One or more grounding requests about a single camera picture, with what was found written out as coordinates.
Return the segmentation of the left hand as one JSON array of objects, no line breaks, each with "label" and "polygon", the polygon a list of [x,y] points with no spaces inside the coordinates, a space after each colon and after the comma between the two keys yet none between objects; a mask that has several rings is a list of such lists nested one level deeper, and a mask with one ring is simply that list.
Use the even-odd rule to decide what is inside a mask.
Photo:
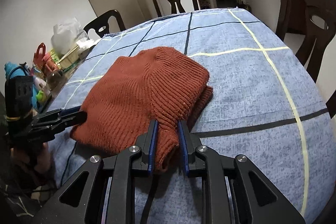
[{"label": "left hand", "polygon": [[24,171],[46,173],[51,167],[51,155],[48,143],[39,144],[29,149],[11,149],[11,162]]}]

